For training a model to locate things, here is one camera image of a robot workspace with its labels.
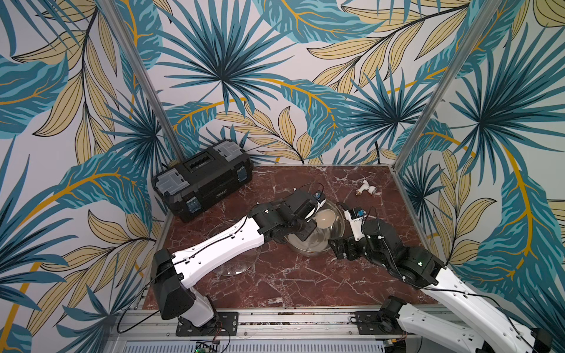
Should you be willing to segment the stainless steel pot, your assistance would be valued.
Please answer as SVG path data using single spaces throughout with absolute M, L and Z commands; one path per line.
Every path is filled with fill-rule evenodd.
M 305 241 L 294 235 L 287 235 L 288 246 L 295 252 L 306 257 L 315 257 L 331 250 L 328 241 L 330 239 L 342 238 L 345 231 L 345 220 L 343 211 L 331 201 L 326 201 L 321 210 L 331 209 L 338 215 L 338 221 L 329 229 L 316 228 Z

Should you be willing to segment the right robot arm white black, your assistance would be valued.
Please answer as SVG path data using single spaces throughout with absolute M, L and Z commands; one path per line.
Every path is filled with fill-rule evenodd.
M 426 314 L 390 296 L 375 314 L 357 319 L 389 334 L 403 331 L 426 338 L 453 352 L 550 352 L 551 335 L 515 322 L 495 299 L 481 295 L 460 280 L 437 256 L 423 247 L 406 246 L 390 224 L 380 219 L 350 221 L 353 236 L 330 239 L 338 259 L 365 258 L 395 279 L 434 298 L 463 325 Z

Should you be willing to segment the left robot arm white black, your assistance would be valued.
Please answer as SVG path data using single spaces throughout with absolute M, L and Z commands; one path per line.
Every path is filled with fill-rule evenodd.
M 322 191 L 296 189 L 284 199 L 256 204 L 240 221 L 200 244 L 154 254 L 151 287 L 163 320 L 183 318 L 195 327 L 216 320 L 210 300 L 195 288 L 203 277 L 233 258 L 288 235 L 303 240 L 317 228 L 314 215 L 325 205 Z

